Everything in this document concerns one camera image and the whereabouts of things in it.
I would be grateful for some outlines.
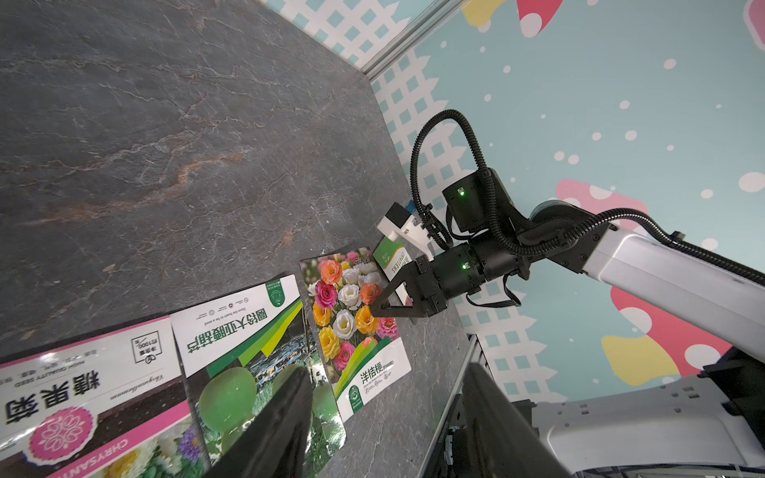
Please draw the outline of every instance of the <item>chrysanthemum seed packet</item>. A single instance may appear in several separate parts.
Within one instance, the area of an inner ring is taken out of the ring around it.
[[[0,365],[0,475],[198,478],[169,317]]]
[[[348,420],[412,367],[393,317],[373,317],[372,304],[387,285],[367,248],[300,262],[307,315],[319,343],[337,407]]]

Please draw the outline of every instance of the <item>gray marble table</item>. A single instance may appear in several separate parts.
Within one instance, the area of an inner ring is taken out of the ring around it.
[[[0,354],[156,317],[350,244],[409,189],[368,80],[250,0],[0,13]],[[412,372],[323,476],[413,476],[467,348],[401,320]]]

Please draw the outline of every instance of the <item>white lattice pattern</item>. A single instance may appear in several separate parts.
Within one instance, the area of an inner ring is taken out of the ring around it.
[[[425,78],[429,57],[417,57],[410,50],[398,63],[373,81],[382,117],[399,153],[399,160],[409,177],[412,145],[420,128],[436,113],[446,109],[448,101],[433,99],[438,78]],[[425,139],[418,159],[418,183],[424,203],[432,203],[435,215],[444,220],[446,207],[441,191],[448,184],[475,171],[472,158],[467,161],[467,147],[451,144],[454,122],[441,123]],[[506,299],[501,279],[481,288],[481,299],[494,302]],[[525,294],[514,291],[518,298]],[[537,354],[547,347],[530,340],[526,332],[535,320],[521,315],[516,307],[489,309],[475,307],[463,298],[454,301],[467,333],[475,333],[483,348],[494,380],[511,400],[529,398],[535,402],[563,402],[566,397],[550,392],[547,380],[557,372],[539,365]]]
[[[383,7],[378,0],[260,1],[359,68],[401,33],[410,20],[393,20],[398,2]]]

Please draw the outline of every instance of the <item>green seed packet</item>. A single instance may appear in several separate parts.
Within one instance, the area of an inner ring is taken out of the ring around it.
[[[306,327],[294,275],[171,315],[189,400],[215,464],[296,369],[314,386],[303,473],[316,476],[345,443],[316,342]]]

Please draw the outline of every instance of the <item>rose flower picture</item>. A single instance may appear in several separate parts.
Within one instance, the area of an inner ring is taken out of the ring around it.
[[[400,338],[396,319],[374,317],[369,310],[387,280],[367,248],[308,259],[300,266],[310,299],[308,314],[336,387],[351,367],[350,373],[357,371],[365,351]]]

